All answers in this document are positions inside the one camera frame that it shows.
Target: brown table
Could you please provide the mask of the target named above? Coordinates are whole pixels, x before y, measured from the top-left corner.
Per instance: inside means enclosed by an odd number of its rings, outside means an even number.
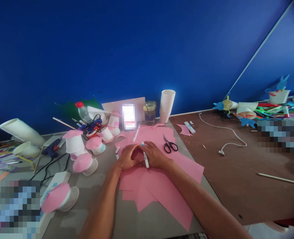
[[[180,134],[195,161],[204,166],[204,175],[221,203],[242,224],[294,218],[294,184],[258,176],[269,174],[294,180],[294,153],[274,153],[257,146],[257,133],[242,127],[239,120],[221,118],[214,111],[201,114],[212,125],[230,127],[248,146],[227,145],[225,156],[218,151],[226,143],[243,144],[229,129],[203,123],[198,113],[170,117],[176,124],[192,121],[196,133]]]

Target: power strip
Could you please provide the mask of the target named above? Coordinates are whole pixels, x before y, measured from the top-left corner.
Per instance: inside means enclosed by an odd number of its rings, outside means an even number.
[[[51,183],[47,187],[45,193],[40,199],[40,206],[42,206],[42,203],[44,202],[45,198],[47,197],[47,195],[53,188],[55,188],[57,185],[61,183],[67,183],[70,177],[71,177],[71,173],[68,171],[56,173],[53,179],[51,180]],[[40,211],[40,233],[38,235],[38,238],[43,237],[47,229],[47,226],[50,223],[50,220],[54,217],[54,214],[55,214],[55,211],[50,213],[45,213],[42,210]]]

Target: gray table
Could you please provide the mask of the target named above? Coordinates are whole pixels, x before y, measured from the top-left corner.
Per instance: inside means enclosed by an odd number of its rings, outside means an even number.
[[[186,148],[178,133],[174,129],[174,136],[177,139],[176,144],[179,147],[179,152],[188,158],[194,160]],[[43,238],[77,238],[82,230],[83,224],[88,216],[90,207],[95,203],[101,186],[104,182],[108,168],[116,161],[115,143],[123,140],[123,137],[114,139],[111,143],[106,144],[106,150],[101,155],[97,156],[99,166],[96,172],[90,176],[84,176],[82,173],[74,173],[72,170],[73,163],[70,160],[68,169],[72,173],[68,183],[72,186],[77,186],[80,190],[80,196],[75,206],[67,211],[57,211],[52,218]],[[65,145],[60,149],[59,154],[65,153]],[[54,175],[56,172],[64,170],[67,155],[54,163],[49,172]],[[40,162],[39,169],[42,165],[49,162],[49,158],[43,158]],[[39,173],[34,180],[42,180],[45,172]],[[20,172],[11,174],[5,180],[29,179],[32,172]],[[44,193],[48,183],[41,189],[41,195]],[[203,176],[201,185],[217,198],[213,189],[209,185],[205,176]],[[180,235],[186,235],[196,232],[203,232],[202,227],[195,217],[193,217],[190,230],[184,229],[179,222],[159,203],[152,202],[144,210],[138,213],[134,201],[123,201],[122,191],[116,191],[117,203],[115,213],[115,225],[113,238],[114,239],[131,239],[131,238],[168,238]]]

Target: person's right hand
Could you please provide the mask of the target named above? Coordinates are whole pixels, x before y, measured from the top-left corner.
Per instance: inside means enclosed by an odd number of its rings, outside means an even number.
[[[149,166],[164,169],[171,159],[165,156],[153,142],[145,141],[144,144],[139,147],[147,154]]]

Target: plastic bottle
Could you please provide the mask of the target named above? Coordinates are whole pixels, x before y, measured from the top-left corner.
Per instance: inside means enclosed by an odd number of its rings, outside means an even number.
[[[83,102],[77,102],[75,105],[78,108],[77,111],[82,121],[84,121],[85,123],[91,123],[93,120],[89,116],[87,108],[84,106]]]

